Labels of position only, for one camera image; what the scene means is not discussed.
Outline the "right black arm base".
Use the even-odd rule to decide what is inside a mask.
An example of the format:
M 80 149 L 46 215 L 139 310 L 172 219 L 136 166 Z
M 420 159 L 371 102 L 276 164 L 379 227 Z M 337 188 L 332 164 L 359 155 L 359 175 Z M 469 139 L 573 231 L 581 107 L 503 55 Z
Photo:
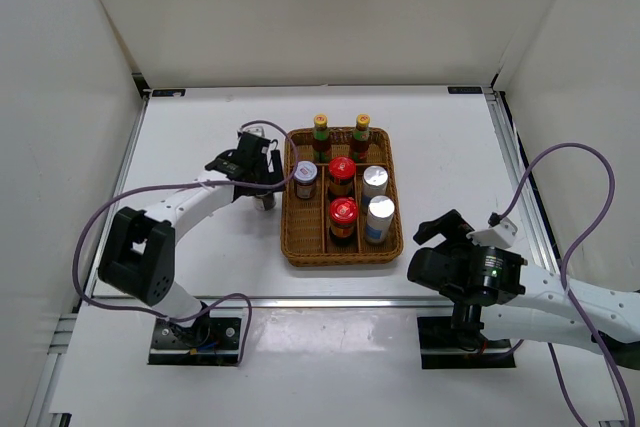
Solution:
M 512 369 L 509 340 L 487 340 L 481 334 L 454 331 L 449 317 L 417 318 L 423 370 Z

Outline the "silver-cap white bottle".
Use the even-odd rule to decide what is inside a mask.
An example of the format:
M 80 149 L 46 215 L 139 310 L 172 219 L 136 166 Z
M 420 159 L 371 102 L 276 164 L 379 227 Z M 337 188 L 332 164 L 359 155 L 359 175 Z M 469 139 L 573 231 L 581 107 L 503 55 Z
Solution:
M 387 170 L 378 165 L 367 167 L 362 175 L 361 204 L 367 206 L 376 196 L 385 196 L 389 174 Z
M 396 212 L 393 200 L 387 196 L 373 197 L 369 204 L 365 223 L 365 240 L 381 244 L 386 240 Z

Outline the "red-lid sauce jar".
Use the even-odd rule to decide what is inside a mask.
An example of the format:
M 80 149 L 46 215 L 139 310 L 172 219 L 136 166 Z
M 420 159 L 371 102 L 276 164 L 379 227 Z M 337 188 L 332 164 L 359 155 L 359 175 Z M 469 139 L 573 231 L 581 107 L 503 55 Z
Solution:
M 352 197 L 339 197 L 329 205 L 329 236 L 336 245 L 347 245 L 356 236 L 359 208 Z
M 328 174 L 328 195 L 331 198 L 353 195 L 356 164 L 351 158 L 345 156 L 333 158 L 328 164 Z

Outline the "grey-lid spice jar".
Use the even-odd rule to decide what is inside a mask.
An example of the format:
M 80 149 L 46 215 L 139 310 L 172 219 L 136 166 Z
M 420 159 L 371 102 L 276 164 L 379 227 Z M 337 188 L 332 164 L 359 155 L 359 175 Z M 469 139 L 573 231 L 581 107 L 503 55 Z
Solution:
M 316 192 L 317 166 L 311 161 L 300 161 L 294 172 L 295 195 L 301 200 L 311 199 Z
M 276 206 L 276 198 L 273 192 L 264 192 L 253 197 L 254 207 L 259 211 L 270 211 Z

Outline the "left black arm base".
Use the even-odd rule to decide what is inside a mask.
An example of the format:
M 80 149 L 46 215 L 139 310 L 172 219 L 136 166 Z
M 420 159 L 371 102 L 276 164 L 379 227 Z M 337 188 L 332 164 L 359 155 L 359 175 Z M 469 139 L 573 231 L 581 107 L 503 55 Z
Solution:
M 166 321 L 155 322 L 147 364 L 152 366 L 235 367 L 239 364 L 243 320 L 240 317 L 210 317 L 199 332 L 180 332 Z

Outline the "yellow-cap sauce bottle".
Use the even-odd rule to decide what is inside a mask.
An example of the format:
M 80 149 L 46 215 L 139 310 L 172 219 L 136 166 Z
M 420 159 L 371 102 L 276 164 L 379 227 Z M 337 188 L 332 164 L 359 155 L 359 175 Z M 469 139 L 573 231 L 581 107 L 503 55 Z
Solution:
M 367 159 L 370 145 L 370 116 L 359 114 L 349 145 L 349 157 L 356 163 L 364 163 Z
M 316 163 L 329 163 L 331 160 L 331 131 L 325 114 L 314 117 L 312 148 Z

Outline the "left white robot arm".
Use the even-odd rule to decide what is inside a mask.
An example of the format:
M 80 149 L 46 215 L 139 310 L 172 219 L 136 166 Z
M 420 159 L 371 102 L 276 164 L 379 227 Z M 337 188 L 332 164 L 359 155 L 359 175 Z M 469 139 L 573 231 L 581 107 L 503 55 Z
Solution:
M 241 197 L 266 197 L 284 190 L 281 152 L 255 129 L 214 158 L 193 189 L 135 210 L 123 207 L 111 223 L 98 267 L 99 279 L 158 312 L 173 335 L 191 348 L 212 341 L 206 305 L 175 280 L 175 249 L 186 233 Z

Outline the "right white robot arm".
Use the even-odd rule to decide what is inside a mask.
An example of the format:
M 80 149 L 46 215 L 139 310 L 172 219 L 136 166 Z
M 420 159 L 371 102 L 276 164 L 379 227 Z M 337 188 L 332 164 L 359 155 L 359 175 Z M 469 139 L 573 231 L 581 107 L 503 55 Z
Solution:
M 599 353 L 616 365 L 639 367 L 639 295 L 608 290 L 528 263 L 512 251 L 516 225 L 491 217 L 476 230 L 457 210 L 421 223 L 409 281 L 453 303 L 432 330 L 438 346 L 478 349 L 489 341 L 522 339 Z

